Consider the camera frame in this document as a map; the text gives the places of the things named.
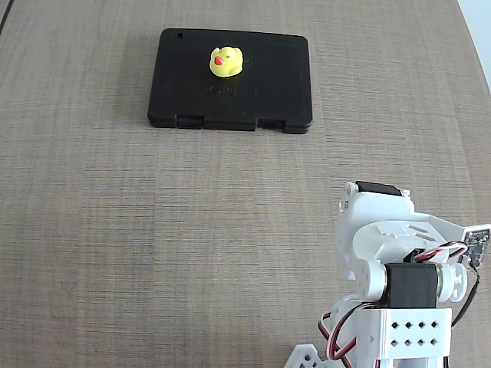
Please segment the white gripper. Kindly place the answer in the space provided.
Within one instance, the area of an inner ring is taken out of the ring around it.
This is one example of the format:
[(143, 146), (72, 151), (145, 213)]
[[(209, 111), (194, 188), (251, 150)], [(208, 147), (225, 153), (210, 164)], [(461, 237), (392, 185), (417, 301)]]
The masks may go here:
[(375, 182), (347, 182), (339, 202), (334, 245), (341, 270), (365, 282), (366, 267), (401, 262), (415, 249), (462, 241), (464, 227), (418, 212), (410, 191)]

